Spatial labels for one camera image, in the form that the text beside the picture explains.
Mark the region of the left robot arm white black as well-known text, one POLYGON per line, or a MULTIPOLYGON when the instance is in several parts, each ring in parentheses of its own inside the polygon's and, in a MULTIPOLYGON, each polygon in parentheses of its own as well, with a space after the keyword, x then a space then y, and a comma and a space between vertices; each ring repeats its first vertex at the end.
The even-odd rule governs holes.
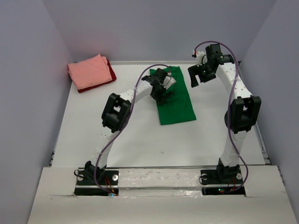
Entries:
POLYGON ((104 177, 107 159, 113 142, 128 125, 135 103, 144 97, 151 96, 156 103, 164 103, 171 95, 169 90, 176 83, 171 76, 171 68, 161 64, 166 69, 156 69, 153 75, 144 73, 156 65, 149 66, 139 76, 135 86, 128 91, 109 95, 101 115, 102 132, 96 151, 84 166, 83 177, 92 184, 99 185, 104 177))

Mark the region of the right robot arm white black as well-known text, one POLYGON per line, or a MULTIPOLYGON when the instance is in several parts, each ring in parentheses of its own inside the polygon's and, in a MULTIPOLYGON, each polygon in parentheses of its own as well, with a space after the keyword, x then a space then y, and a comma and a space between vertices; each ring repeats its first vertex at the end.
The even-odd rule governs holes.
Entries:
POLYGON ((238 183, 243 185, 246 177, 241 174, 244 163, 241 149, 247 134, 256 124, 261 99, 254 96, 240 77, 239 63, 232 51, 223 54, 220 42, 207 42, 205 51, 194 49, 192 56, 197 62, 188 68, 191 87, 219 78, 228 93, 228 108, 224 116, 227 140, 215 169, 201 171, 199 182, 206 185, 238 183))

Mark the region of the green t shirt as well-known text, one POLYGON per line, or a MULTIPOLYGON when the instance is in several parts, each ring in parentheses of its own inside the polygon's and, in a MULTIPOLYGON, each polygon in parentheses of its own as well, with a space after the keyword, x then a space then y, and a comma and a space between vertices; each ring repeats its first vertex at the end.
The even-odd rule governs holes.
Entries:
POLYGON ((171 66, 171 76, 176 83, 163 94, 171 92, 171 95, 162 103, 156 102, 159 122, 163 126, 196 120, 181 68, 171 66))

